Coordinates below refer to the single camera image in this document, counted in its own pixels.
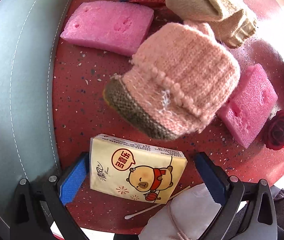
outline white cloth bag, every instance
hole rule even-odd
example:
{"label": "white cloth bag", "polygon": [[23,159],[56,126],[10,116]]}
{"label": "white cloth bag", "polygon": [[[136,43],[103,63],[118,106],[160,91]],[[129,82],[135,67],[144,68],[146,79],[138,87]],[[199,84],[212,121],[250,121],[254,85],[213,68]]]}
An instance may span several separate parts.
{"label": "white cloth bag", "polygon": [[[171,212],[179,228],[191,239],[198,239],[209,226],[220,204],[213,201],[205,184],[196,185],[171,203]],[[169,217],[168,204],[151,217],[139,235],[140,240],[171,240],[177,237],[177,230]]]}

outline red speckled surface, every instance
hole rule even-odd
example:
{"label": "red speckled surface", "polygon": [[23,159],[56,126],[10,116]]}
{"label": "red speckled surface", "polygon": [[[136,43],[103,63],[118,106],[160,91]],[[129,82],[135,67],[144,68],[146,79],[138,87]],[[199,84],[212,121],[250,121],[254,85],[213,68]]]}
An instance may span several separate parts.
{"label": "red speckled surface", "polygon": [[[89,1],[95,0],[73,0],[65,23],[82,2]],[[275,0],[244,1],[257,14],[259,28],[243,47],[230,51],[239,61],[242,71],[254,63],[264,66],[278,94],[276,111],[284,108],[284,18]],[[156,31],[167,20],[174,21],[177,17],[165,9],[157,10],[150,32]],[[114,73],[124,74],[130,68],[127,57],[73,46],[60,39],[55,59],[53,112],[58,154],[63,168],[70,165],[82,151],[89,150],[91,137],[105,133],[182,151],[188,164],[174,193],[202,182],[190,159],[190,155],[198,151],[212,153],[210,158],[215,163],[229,175],[236,175],[243,181],[257,182],[265,178],[272,185],[284,174],[284,149],[266,149],[261,142],[261,134],[248,149],[244,149],[232,139],[218,118],[201,134],[193,133],[171,142],[150,140],[131,127],[102,98],[103,87],[109,77]],[[73,203],[68,204],[68,209],[81,227],[138,234],[159,208],[130,220],[125,220],[124,216],[149,206],[151,204],[90,190],[87,178]]]}

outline red rose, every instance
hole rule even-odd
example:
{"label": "red rose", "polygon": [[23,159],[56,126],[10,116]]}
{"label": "red rose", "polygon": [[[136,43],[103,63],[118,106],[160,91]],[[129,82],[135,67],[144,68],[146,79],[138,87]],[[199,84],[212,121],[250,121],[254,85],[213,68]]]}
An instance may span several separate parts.
{"label": "red rose", "polygon": [[268,149],[277,151],[284,148],[284,110],[278,111],[266,124],[263,140]]}

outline pink knitted baby shoe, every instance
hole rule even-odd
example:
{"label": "pink knitted baby shoe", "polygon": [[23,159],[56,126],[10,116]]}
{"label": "pink knitted baby shoe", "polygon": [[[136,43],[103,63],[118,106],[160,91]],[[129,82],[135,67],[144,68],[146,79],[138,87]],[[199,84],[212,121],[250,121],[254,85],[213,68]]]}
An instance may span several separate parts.
{"label": "pink knitted baby shoe", "polygon": [[201,132],[237,86],[237,61],[206,23],[168,23],[107,84],[105,101],[151,138]]}

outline red knitted fabric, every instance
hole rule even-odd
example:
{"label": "red knitted fabric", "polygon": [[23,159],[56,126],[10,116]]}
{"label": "red knitted fabric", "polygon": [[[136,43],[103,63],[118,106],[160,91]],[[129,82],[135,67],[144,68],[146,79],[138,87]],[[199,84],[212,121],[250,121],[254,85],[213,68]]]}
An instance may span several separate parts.
{"label": "red knitted fabric", "polygon": [[162,7],[165,5],[165,0],[129,0],[132,3],[138,3],[151,8]]}

